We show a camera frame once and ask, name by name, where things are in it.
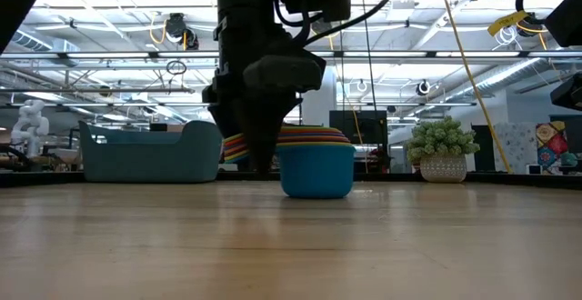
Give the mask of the purple measuring cup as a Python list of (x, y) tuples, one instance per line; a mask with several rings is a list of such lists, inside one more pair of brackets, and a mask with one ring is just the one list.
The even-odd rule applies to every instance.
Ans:
[(346, 138), (344, 134), (339, 131), (323, 131), (323, 130), (285, 130), (279, 133), (279, 137), (308, 137), (308, 136), (320, 136), (320, 137), (343, 137)]

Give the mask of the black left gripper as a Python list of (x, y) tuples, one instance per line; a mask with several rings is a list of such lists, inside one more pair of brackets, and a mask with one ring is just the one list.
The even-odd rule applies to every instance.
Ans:
[(224, 139), (242, 134), (251, 162), (263, 175), (270, 170), (279, 132), (286, 115), (299, 103), (295, 95), (243, 98), (240, 104), (221, 104), (242, 95), (319, 90), (326, 61), (314, 54), (265, 55), (241, 72), (228, 65), (218, 69), (202, 92), (205, 103)]

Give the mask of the red measuring cup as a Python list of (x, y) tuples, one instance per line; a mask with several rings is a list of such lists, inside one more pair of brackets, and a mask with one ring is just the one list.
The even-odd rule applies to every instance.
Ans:
[(304, 131), (305, 133), (340, 133), (341, 131), (333, 127), (311, 126), (311, 125), (283, 125), (281, 132), (294, 133), (295, 131)]

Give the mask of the green plant in white pot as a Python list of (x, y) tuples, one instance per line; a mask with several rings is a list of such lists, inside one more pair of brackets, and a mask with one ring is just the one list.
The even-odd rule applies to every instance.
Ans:
[(423, 122), (406, 141), (408, 161), (431, 183), (461, 183), (467, 176), (467, 155), (480, 150), (473, 131), (465, 131), (451, 116)]

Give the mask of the white patterned fabric panel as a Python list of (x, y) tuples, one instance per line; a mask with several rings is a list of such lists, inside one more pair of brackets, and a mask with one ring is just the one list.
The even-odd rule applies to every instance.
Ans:
[(537, 164), (536, 125), (499, 123), (494, 128), (512, 172), (525, 175), (528, 165)]

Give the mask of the black monitor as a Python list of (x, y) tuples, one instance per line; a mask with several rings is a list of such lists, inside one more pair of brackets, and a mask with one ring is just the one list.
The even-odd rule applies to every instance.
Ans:
[(354, 145), (384, 145), (387, 142), (385, 112), (330, 111), (329, 125), (341, 131)]

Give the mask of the large teal measuring cup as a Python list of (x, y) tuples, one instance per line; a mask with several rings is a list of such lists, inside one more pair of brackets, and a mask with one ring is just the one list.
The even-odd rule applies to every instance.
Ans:
[(294, 198), (347, 196), (354, 183), (355, 152), (351, 144), (276, 147), (283, 191)]

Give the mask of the colourful patchwork quilt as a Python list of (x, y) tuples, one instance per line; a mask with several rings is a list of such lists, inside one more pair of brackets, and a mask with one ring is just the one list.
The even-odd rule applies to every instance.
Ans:
[(561, 175), (560, 156), (568, 151), (563, 121), (553, 121), (536, 126), (537, 163), (543, 175)]

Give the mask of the orange measuring cup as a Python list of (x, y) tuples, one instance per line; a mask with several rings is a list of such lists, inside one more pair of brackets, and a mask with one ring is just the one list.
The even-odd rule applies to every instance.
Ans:
[[(350, 145), (350, 142), (344, 137), (337, 137), (337, 136), (323, 136), (318, 137), (315, 136), (308, 136), (304, 135), (303, 137), (291, 137), (291, 136), (284, 136), (280, 137), (276, 141), (277, 146), (281, 145), (327, 145), (327, 144), (340, 144), (340, 145)], [(247, 142), (243, 136), (238, 136), (233, 139), (225, 140), (224, 146), (226, 149), (236, 148), (240, 146), (247, 146)]]

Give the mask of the yellow measuring cup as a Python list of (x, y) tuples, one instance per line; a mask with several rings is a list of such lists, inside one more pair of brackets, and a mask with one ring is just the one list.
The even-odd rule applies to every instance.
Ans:
[[(233, 139), (233, 138), (238, 137), (240, 135), (243, 136), (242, 134), (239, 134), (239, 135), (235, 135), (235, 136), (229, 137), (226, 140)], [(281, 145), (281, 146), (277, 146), (277, 147), (282, 147), (282, 146), (293, 146), (293, 145)]]

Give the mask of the teal plastic basket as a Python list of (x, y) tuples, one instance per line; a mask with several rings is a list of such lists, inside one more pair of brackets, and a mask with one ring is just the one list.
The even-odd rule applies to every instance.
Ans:
[(179, 133), (131, 132), (79, 124), (89, 182), (204, 183), (216, 179), (222, 136), (216, 125), (191, 121)]

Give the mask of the white pillar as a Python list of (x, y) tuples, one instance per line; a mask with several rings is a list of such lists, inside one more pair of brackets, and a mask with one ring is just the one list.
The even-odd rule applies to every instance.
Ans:
[(336, 109), (336, 69), (327, 66), (321, 87), (303, 94), (302, 123), (329, 127), (329, 112)]

